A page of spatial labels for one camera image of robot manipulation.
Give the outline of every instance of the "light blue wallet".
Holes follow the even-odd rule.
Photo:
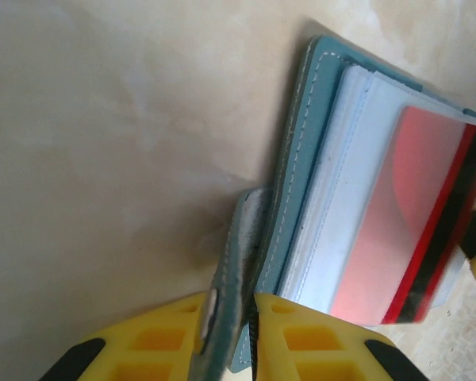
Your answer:
[[[220,289],[241,288],[241,292],[231,293],[240,300],[219,300],[222,306],[235,310],[229,315],[234,318],[228,323],[233,325],[240,317],[240,327],[236,327],[240,331],[232,329],[226,337],[212,337],[211,340],[216,342],[199,359],[206,365],[210,365],[212,357],[219,352],[220,357],[224,356],[219,364],[228,357],[232,372],[251,366],[248,318],[249,312],[254,310],[253,294],[279,293],[340,80],[344,71],[353,65],[398,81],[413,92],[448,103],[419,83],[335,37],[314,37],[309,42],[297,75],[274,183],[271,189],[249,190],[240,198],[226,253],[213,282],[213,287]],[[461,111],[476,117],[476,113],[470,110]],[[240,258],[243,266],[226,267],[225,261],[229,257]],[[223,282],[222,268],[225,267],[225,271],[234,271],[233,276],[240,281]],[[219,321],[225,325],[227,318],[219,316],[217,310],[215,324]],[[235,332],[238,332],[238,337],[232,337]]]

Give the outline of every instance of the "beige surface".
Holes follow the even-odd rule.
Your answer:
[[[0,380],[207,287],[317,23],[476,108],[476,0],[0,0]]]

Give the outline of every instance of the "card holder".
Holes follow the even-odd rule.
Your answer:
[[[308,202],[317,155],[321,142],[330,138],[329,133],[327,136],[328,123],[332,111],[338,112],[334,106],[342,75],[353,65],[373,73],[374,80],[402,85],[412,94],[424,91],[419,83],[335,37],[314,37],[310,41],[298,72],[272,191],[257,201],[261,203],[258,207],[268,212],[264,226],[259,227],[259,248],[249,255],[246,263],[242,331],[231,362],[233,372],[251,365],[246,317],[251,308],[252,295],[255,292],[277,294],[284,284],[288,284],[286,279],[289,277],[288,268],[293,263],[294,239],[300,229],[303,206]],[[459,115],[472,114],[476,118],[470,110],[457,110],[449,104],[446,107]]]
[[[282,275],[278,294],[283,298],[330,312],[379,169],[406,105],[461,119],[461,125],[476,123],[475,118],[460,110],[380,73],[360,66],[346,69],[290,249],[290,261]],[[378,262],[369,262],[369,266],[372,264],[381,268]],[[392,283],[384,283],[383,290],[394,293],[398,286],[394,282],[401,278],[390,278]],[[367,290],[366,283],[363,288],[362,293],[373,293]],[[387,295],[381,299],[381,292],[376,294],[383,304],[391,300]],[[358,307],[360,301],[355,301],[353,314],[345,314],[340,308],[335,316],[355,323],[378,324],[387,305],[379,307],[379,303],[369,301],[363,298],[361,302],[366,305],[362,308]]]

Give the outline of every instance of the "wallet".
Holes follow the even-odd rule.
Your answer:
[[[422,319],[451,242],[431,244],[475,198],[476,113],[338,37],[314,37],[274,182],[240,197],[213,281],[228,314],[215,324],[239,325],[200,361],[211,367],[218,351],[232,372],[254,363],[254,293],[365,325]]]

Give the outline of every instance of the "leather wallet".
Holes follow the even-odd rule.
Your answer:
[[[371,90],[375,90],[375,97],[370,97]],[[234,351],[229,364],[232,372],[251,366],[251,361],[254,359],[251,358],[248,323],[249,317],[252,316],[251,311],[255,307],[254,293],[280,294],[294,301],[301,298],[303,300],[300,299],[299,302],[310,304],[310,290],[319,290],[322,294],[326,294],[326,299],[323,302],[319,300],[319,306],[311,307],[323,311],[329,308],[335,294],[335,284],[340,281],[342,272],[340,268],[346,260],[343,257],[336,271],[333,271],[329,264],[328,269],[331,271],[328,274],[330,278],[333,276],[333,279],[325,279],[321,284],[318,283],[318,278],[321,276],[311,272],[307,265],[310,260],[313,260],[310,256],[313,256],[314,250],[303,248],[304,242],[300,239],[300,232],[309,214],[304,207],[307,202],[310,202],[310,184],[317,181],[317,176],[323,176],[321,179],[325,175],[331,177],[332,173],[318,174],[317,171],[321,164],[321,157],[324,157],[328,150],[342,152],[350,148],[347,143],[355,142],[356,145],[349,156],[350,161],[347,166],[349,171],[355,171],[360,149],[363,151],[364,147],[367,147],[366,144],[359,144],[360,140],[367,139],[367,123],[360,126],[361,135],[357,135],[351,142],[339,141],[339,134],[335,134],[335,130],[330,129],[332,124],[340,123],[342,130],[340,137],[345,135],[346,128],[348,132],[351,129],[352,121],[342,121],[342,118],[350,118],[349,115],[352,113],[346,111],[339,114],[339,107],[345,104],[346,99],[349,101],[353,98],[358,101],[349,102],[353,105],[351,108],[355,105],[359,108],[363,103],[360,99],[363,98],[370,102],[370,111],[372,103],[377,101],[378,97],[390,96],[386,95],[388,91],[396,94],[395,102],[388,107],[388,110],[394,110],[390,112],[391,115],[404,106],[427,106],[429,110],[439,114],[461,118],[463,121],[476,125],[475,112],[452,105],[425,89],[418,82],[380,63],[367,53],[353,48],[337,37],[314,37],[309,42],[297,75],[274,182],[271,188],[247,191],[238,201],[228,235],[226,253],[219,263],[213,283],[213,287],[221,289],[240,288],[239,293],[228,293],[230,297],[219,297],[219,303],[232,306],[229,308],[234,311],[228,316],[228,318],[234,317],[228,321],[229,325],[236,324],[236,317],[240,316],[238,319],[240,325],[237,327],[239,329],[237,331],[229,329],[225,337],[212,338],[222,342],[213,344],[213,347],[204,354],[206,360],[202,359],[202,362],[208,365],[211,362],[209,359],[217,355],[215,351],[220,351],[221,356],[229,356],[231,359],[231,353]],[[359,114],[360,111],[356,109],[352,112]],[[382,134],[385,140],[389,133],[390,131],[385,127]],[[380,153],[377,155],[376,160],[372,160],[376,171],[378,171]],[[372,172],[364,172],[364,181],[369,183],[374,181],[370,177]],[[366,197],[367,189],[363,188],[363,197]],[[353,218],[357,226],[359,213]],[[347,233],[356,234],[356,228],[349,228]],[[228,263],[225,265],[224,262],[229,257],[239,258],[240,266],[231,268]],[[223,268],[227,269],[225,271],[234,272],[233,277],[228,277],[227,282],[222,277]],[[218,315],[217,310],[216,321],[226,324],[226,317],[219,320]],[[233,336],[235,332],[238,332],[237,337]]]

